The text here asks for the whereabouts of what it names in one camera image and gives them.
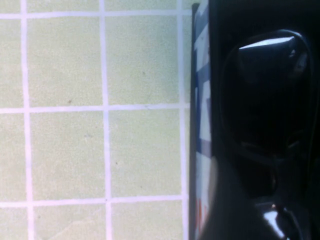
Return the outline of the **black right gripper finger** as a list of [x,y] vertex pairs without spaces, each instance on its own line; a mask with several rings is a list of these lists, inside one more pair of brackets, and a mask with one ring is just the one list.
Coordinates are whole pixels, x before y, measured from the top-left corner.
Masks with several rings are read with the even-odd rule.
[[200,240],[256,240],[257,212],[247,198],[238,174],[226,161],[210,159],[208,213]]

